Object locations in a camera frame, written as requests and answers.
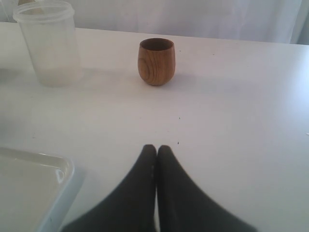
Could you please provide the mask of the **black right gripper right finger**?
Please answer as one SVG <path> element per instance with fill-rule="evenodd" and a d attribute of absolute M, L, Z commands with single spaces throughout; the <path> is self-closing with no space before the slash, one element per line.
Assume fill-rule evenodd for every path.
<path fill-rule="evenodd" d="M 231 214 L 190 178 L 167 145 L 156 164 L 159 223 L 162 232 L 255 232 Z"/>

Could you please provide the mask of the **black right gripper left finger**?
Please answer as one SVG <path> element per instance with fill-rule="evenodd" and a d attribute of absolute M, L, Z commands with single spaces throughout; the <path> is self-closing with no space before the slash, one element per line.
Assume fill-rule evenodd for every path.
<path fill-rule="evenodd" d="M 154 232 L 156 149 L 145 145 L 122 182 L 64 232 Z"/>

